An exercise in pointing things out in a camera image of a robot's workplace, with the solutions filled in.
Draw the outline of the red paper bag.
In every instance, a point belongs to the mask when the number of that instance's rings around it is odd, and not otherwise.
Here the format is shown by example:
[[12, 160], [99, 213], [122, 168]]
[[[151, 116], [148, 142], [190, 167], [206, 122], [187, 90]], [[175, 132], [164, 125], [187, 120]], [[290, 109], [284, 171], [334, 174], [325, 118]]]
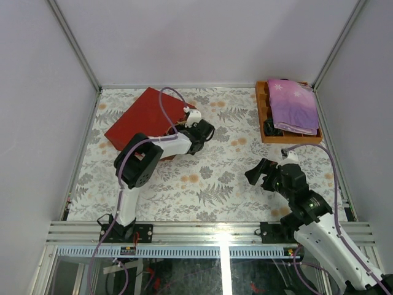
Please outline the red paper bag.
[[105, 137], [120, 152], [115, 163], [121, 162], [127, 154], [126, 146], [138, 133], [148, 137], [173, 135], [174, 125], [185, 124], [184, 107], [196, 109], [171, 95], [160, 93], [149, 87], [110, 127]]

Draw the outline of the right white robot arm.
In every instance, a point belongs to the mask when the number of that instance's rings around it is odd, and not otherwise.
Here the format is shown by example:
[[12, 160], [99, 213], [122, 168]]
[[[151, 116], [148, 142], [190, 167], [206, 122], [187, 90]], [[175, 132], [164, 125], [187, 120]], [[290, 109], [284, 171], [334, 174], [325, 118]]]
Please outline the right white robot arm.
[[296, 161], [263, 158], [244, 175], [251, 185], [262, 179], [263, 190], [288, 201], [291, 212], [280, 220], [281, 238], [306, 248], [344, 294], [392, 294], [392, 275], [384, 274], [361, 252], [335, 220], [332, 207], [309, 188]]

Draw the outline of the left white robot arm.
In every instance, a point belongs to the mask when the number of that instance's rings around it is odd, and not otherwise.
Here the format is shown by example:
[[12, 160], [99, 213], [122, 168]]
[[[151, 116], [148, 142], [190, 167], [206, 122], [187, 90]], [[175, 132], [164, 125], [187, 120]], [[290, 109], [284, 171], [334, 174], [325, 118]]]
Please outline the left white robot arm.
[[136, 204], [141, 188], [150, 180], [159, 161], [176, 155], [195, 155], [215, 132], [214, 126], [204, 119], [179, 128], [169, 135], [157, 137], [137, 133], [115, 159], [120, 191], [109, 223], [100, 225], [104, 242], [142, 239], [143, 231], [136, 225]]

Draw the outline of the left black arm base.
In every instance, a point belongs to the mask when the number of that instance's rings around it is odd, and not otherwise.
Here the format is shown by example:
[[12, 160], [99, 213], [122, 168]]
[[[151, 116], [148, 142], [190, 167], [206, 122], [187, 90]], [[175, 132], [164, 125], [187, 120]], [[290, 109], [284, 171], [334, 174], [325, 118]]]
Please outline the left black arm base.
[[104, 238], [104, 243], [152, 243], [153, 232], [152, 224], [131, 224], [124, 227], [115, 223]]

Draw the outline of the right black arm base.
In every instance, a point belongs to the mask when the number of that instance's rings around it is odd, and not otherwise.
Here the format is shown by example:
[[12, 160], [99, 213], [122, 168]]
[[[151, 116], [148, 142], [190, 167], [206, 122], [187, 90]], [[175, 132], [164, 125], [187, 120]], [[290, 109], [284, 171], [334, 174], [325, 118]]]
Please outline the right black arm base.
[[260, 234], [264, 244], [293, 244], [296, 243], [294, 233], [299, 230], [301, 223], [261, 222]]

